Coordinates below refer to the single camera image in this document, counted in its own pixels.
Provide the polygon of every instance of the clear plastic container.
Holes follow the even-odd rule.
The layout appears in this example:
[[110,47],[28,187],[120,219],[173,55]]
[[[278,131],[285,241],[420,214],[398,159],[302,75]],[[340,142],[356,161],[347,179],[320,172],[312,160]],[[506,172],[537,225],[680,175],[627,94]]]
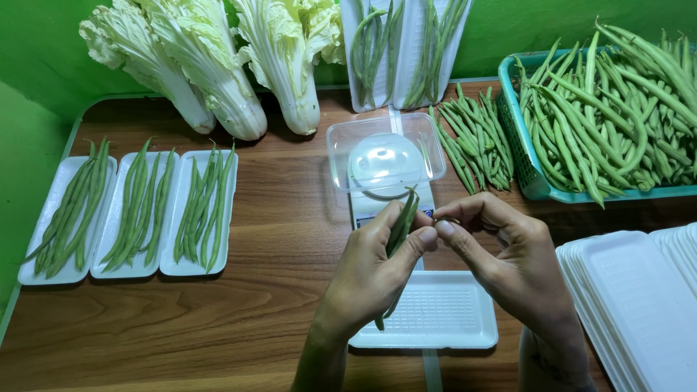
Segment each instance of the clear plastic container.
[[445,175],[445,158],[428,114],[377,117],[327,130],[332,184],[344,192],[414,186]]

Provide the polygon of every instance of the green plastic basket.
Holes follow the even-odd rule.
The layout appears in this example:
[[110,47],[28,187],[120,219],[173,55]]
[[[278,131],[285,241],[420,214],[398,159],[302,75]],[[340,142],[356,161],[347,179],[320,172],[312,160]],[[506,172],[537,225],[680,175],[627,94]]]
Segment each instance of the green plastic basket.
[[[552,61],[570,50],[557,50]],[[544,62],[549,51],[529,52],[516,54],[526,69],[528,76],[539,68]],[[528,127],[523,121],[523,114],[518,106],[516,92],[520,91],[520,71],[516,67],[513,56],[508,56],[498,67],[498,77],[501,81],[501,93],[498,95],[499,119],[503,130],[508,137],[513,152],[518,185],[528,199],[547,200],[554,199],[562,203],[590,203],[594,202],[588,192],[568,193],[554,188],[544,178],[537,153],[530,139]],[[639,190],[626,190],[627,196],[610,196],[606,201],[614,200],[638,200],[658,199],[660,197],[691,196],[697,195],[697,185],[690,186],[664,186],[653,188],[648,192]]]

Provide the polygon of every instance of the wood grain surface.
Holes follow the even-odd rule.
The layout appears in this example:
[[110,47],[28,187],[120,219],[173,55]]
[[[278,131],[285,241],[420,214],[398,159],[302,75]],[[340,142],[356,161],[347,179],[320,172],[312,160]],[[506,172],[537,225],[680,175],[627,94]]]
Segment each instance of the wood grain surface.
[[[474,97],[489,83],[464,85]],[[321,125],[301,137],[284,125],[276,100],[262,95],[268,134],[238,143],[237,191],[225,270],[212,278],[160,274],[118,282],[87,278],[76,285],[22,289],[0,348],[0,391],[214,392],[287,391],[319,299],[351,231],[349,199],[329,177],[325,132],[354,114],[348,90],[319,91]],[[452,94],[452,86],[446,96]],[[87,139],[115,141],[120,160],[157,135],[151,151],[179,153],[229,146],[218,127],[194,133],[165,99],[107,100],[84,115],[70,155]],[[431,183],[436,206],[467,196],[448,163]],[[595,204],[534,202],[497,193],[545,221],[555,242],[620,229],[651,231],[697,220],[694,197]],[[496,242],[478,235],[492,253]],[[425,257],[427,269],[466,269],[445,246]],[[496,307],[499,341],[489,350],[440,350],[443,389],[516,391],[520,323]],[[592,376],[612,391],[597,356]],[[420,350],[351,349],[345,391],[426,391]]]

